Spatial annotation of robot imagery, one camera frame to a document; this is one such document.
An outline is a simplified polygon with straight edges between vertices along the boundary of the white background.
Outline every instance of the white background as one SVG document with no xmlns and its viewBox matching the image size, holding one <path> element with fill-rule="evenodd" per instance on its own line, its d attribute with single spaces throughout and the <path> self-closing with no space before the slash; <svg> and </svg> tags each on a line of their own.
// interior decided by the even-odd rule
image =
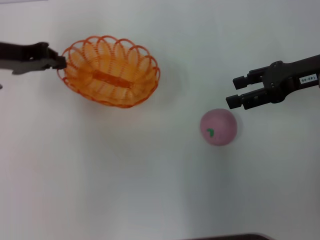
<svg viewBox="0 0 320 240">
<path fill-rule="evenodd" d="M 147 47 L 162 77 L 131 109 L 90 102 L 53 70 L 0 71 L 0 234 L 7 240 L 175 240 L 320 234 L 320 90 L 235 114 L 208 145 L 199 122 L 232 79 L 320 54 L 318 0 L 50 0 L 0 5 L 0 41 L 60 53 L 91 35 Z"/>
</svg>

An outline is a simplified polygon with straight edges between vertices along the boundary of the woven basket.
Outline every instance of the woven basket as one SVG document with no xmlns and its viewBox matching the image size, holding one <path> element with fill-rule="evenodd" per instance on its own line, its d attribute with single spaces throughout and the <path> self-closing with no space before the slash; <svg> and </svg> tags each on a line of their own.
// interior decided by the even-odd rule
<svg viewBox="0 0 320 240">
<path fill-rule="evenodd" d="M 149 51 L 128 39 L 91 36 L 62 54 L 67 68 L 63 82 L 98 103 L 130 108 L 147 100 L 160 79 L 158 63 Z"/>
</svg>

